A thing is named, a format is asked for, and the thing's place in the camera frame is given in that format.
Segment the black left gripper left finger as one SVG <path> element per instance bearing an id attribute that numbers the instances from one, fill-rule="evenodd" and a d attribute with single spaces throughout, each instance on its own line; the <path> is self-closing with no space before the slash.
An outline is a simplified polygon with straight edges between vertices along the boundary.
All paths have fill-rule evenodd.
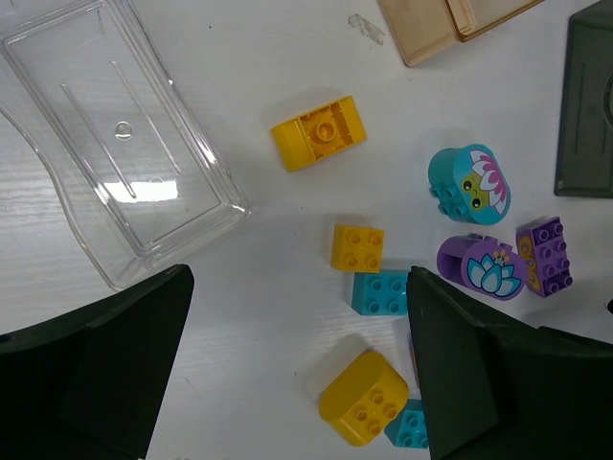
<path id="1" fill-rule="evenodd" d="M 175 265 L 1 336 L 4 459 L 143 459 L 193 296 Z"/>

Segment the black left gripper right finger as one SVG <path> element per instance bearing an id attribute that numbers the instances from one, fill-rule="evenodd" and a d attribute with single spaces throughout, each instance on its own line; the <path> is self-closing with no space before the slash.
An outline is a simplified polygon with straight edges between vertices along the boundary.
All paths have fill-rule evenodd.
<path id="1" fill-rule="evenodd" d="M 420 266 L 407 296 L 433 458 L 611 457 L 610 344 L 529 326 Z"/>

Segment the teal 2x4 lego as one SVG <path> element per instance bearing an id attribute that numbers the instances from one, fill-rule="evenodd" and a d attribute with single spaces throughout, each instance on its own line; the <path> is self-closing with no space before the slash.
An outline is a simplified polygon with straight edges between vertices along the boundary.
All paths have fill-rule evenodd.
<path id="1" fill-rule="evenodd" d="M 409 399 L 404 408 L 385 427 L 384 433 L 396 447 L 429 449 L 421 400 Z"/>

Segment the yellow curved lego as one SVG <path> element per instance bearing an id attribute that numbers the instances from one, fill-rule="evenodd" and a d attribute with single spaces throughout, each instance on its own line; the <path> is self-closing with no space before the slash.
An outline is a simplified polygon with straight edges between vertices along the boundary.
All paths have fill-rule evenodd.
<path id="1" fill-rule="evenodd" d="M 270 132 L 289 172 L 320 163 L 368 138 L 352 96 L 314 108 Z"/>
<path id="2" fill-rule="evenodd" d="M 323 391 L 318 412 L 349 445 L 363 447 L 397 417 L 409 394 L 407 382 L 384 355 L 369 351 Z"/>

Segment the purple lotus lego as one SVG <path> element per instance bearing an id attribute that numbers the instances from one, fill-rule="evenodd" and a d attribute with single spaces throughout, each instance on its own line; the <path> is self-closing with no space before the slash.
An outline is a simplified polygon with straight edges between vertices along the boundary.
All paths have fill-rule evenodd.
<path id="1" fill-rule="evenodd" d="M 502 301 L 516 297 L 528 278 L 526 262 L 510 244 L 478 234 L 444 241 L 436 264 L 445 280 Z"/>

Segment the teal 2x2 lego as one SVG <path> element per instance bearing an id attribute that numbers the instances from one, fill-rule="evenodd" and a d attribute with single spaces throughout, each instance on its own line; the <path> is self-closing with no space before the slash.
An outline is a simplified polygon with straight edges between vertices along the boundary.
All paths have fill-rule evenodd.
<path id="1" fill-rule="evenodd" d="M 362 316 L 406 316 L 407 270 L 355 273 L 351 307 Z"/>

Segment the yellow square lego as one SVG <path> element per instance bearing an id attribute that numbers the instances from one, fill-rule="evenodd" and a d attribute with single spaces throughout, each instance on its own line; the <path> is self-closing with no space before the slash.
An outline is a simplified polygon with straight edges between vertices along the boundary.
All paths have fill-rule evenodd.
<path id="1" fill-rule="evenodd" d="M 378 273 L 384 239 L 383 230 L 336 223 L 330 265 L 340 271 Z"/>

